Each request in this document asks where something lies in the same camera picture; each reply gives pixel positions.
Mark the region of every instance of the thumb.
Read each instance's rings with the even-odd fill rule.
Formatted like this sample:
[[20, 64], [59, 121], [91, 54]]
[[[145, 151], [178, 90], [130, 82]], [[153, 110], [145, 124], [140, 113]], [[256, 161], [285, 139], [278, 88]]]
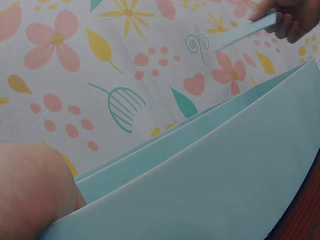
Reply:
[[276, 0], [262, 0], [257, 6], [254, 13], [249, 17], [250, 21], [257, 21], [262, 18], [269, 10], [276, 5]]

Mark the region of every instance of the light blue paper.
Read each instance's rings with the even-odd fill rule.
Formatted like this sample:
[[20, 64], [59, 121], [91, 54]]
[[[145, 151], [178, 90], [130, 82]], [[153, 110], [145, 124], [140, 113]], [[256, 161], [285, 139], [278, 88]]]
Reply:
[[114, 164], [77, 182], [87, 203], [103, 197], [149, 171], [190, 144], [194, 143], [225, 121], [239, 113], [270, 91], [301, 66], [266, 81], [234, 99], [215, 107], [156, 141], [143, 146]]
[[318, 152], [318, 89], [311, 61], [175, 156], [57, 221], [41, 239], [264, 239]]
[[215, 51], [219, 52], [251, 34], [276, 24], [276, 20], [277, 14], [275, 12], [270, 12], [258, 21], [251, 21], [247, 24], [232, 28], [219, 39], [218, 43], [214, 46]]

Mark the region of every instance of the flower center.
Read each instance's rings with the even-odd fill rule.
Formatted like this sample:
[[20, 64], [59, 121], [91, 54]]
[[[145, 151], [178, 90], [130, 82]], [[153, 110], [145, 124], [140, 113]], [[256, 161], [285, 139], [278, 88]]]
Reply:
[[134, 13], [132, 12], [131, 9], [125, 9], [125, 10], [123, 10], [123, 13], [125, 15], [127, 15], [128, 17], [132, 17], [134, 15]]
[[53, 45], [60, 45], [60, 44], [64, 43], [65, 39], [66, 39], [66, 37], [63, 33], [56, 32], [56, 33], [52, 34], [50, 41]]
[[236, 70], [233, 69], [231, 71], [231, 77], [233, 80], [238, 80], [238, 74], [237, 74]]

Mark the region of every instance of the teal leaf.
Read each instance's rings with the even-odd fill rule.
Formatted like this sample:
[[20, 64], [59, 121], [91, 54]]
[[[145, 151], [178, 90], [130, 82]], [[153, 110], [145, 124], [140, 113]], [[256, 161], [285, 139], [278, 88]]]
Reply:
[[102, 2], [102, 0], [91, 0], [91, 9], [90, 12], [92, 12], [98, 5]]
[[185, 95], [178, 92], [177, 90], [173, 89], [172, 87], [171, 91], [174, 95], [176, 103], [178, 104], [181, 112], [186, 118], [190, 118], [198, 113], [196, 106], [189, 98], [187, 98]]

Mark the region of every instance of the yellow flower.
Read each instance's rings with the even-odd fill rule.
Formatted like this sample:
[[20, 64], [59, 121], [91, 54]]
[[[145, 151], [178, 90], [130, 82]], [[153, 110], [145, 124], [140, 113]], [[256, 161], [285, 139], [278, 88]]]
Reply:
[[217, 19], [209, 12], [209, 16], [212, 20], [208, 19], [208, 22], [214, 26], [212, 29], [205, 29], [208, 33], [211, 34], [219, 34], [219, 33], [224, 33], [230, 30], [230, 28], [225, 28], [224, 25], [224, 19], [221, 16], [220, 17], [220, 22], [217, 21]]
[[125, 19], [125, 22], [124, 22], [124, 36], [126, 37], [128, 35], [129, 28], [130, 28], [130, 22], [131, 22], [132, 25], [134, 26], [134, 28], [136, 29], [136, 31], [144, 39], [146, 39], [144, 34], [142, 33], [142, 31], [138, 27], [136, 21], [138, 23], [146, 26], [146, 27], [150, 27], [149, 24], [146, 23], [144, 20], [142, 20], [139, 16], [142, 16], [142, 17], [153, 17], [155, 14], [149, 13], [149, 12], [138, 12], [138, 11], [134, 12], [133, 9], [136, 7], [136, 5], [138, 3], [138, 0], [132, 0], [130, 8], [129, 8], [128, 3], [127, 3], [126, 0], [121, 0], [123, 6], [121, 6], [117, 0], [113, 0], [113, 2], [117, 5], [117, 7], [120, 10], [109, 11], [109, 12], [106, 12], [104, 14], [99, 15], [99, 17], [122, 17], [122, 16], [126, 16], [126, 19]]

